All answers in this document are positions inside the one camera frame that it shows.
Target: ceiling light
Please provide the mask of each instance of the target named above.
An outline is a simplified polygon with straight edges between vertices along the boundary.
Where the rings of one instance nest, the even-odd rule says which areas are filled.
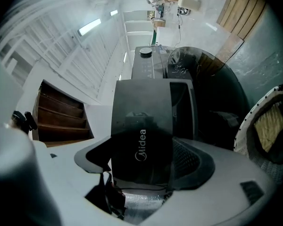
[[[92,21],[91,23],[88,23],[83,28],[79,29],[79,34],[83,36],[84,34],[88,33],[91,29],[93,29],[95,26],[100,24],[100,19]]]
[[[127,52],[125,52],[124,62],[126,61],[126,57],[127,57]]]
[[[111,16],[117,14],[117,10],[114,10],[114,11],[110,12],[110,14],[111,14]]]

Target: laundry basket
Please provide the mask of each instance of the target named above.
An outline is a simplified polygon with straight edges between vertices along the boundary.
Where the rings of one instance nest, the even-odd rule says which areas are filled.
[[[283,164],[276,164],[264,157],[255,146],[253,125],[257,119],[273,104],[283,100],[283,85],[274,87],[245,117],[235,138],[234,151],[247,156],[262,170],[270,174],[277,184],[283,181]]]

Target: midea logo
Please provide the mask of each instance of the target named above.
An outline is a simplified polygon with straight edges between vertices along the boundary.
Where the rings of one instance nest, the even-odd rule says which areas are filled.
[[[138,161],[145,161],[147,159],[146,154],[146,130],[141,130],[141,141],[138,151],[135,153],[135,159]]]

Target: wooden staircase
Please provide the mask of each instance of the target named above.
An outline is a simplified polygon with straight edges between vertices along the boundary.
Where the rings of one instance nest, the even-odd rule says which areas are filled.
[[[34,140],[47,147],[88,140],[93,137],[83,104],[42,83],[33,116],[38,129]]]

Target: wooden stair step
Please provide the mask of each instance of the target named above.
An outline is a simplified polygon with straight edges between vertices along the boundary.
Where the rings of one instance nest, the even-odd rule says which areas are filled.
[[[66,115],[71,115],[74,117],[82,118],[83,110],[73,107],[71,105],[67,105],[63,102],[60,102],[51,97],[47,97],[45,95],[40,95],[39,99],[39,107],[43,107],[55,112],[59,112]]]
[[[85,128],[86,119],[55,112],[43,107],[38,109],[38,122],[55,126]]]
[[[53,146],[58,146],[58,145],[67,145],[67,144],[77,143],[81,141],[85,141],[85,139],[73,140],[73,141],[45,141],[44,143],[47,147],[53,147]]]
[[[63,127],[38,123],[40,141],[71,141],[89,139],[90,131],[86,128]]]
[[[83,104],[81,102],[76,101],[75,99],[70,98],[67,95],[64,95],[63,93],[53,89],[51,86],[42,83],[42,88],[41,88],[41,93],[56,99],[60,102],[63,102],[65,104],[71,105],[73,107],[82,109],[83,108]]]

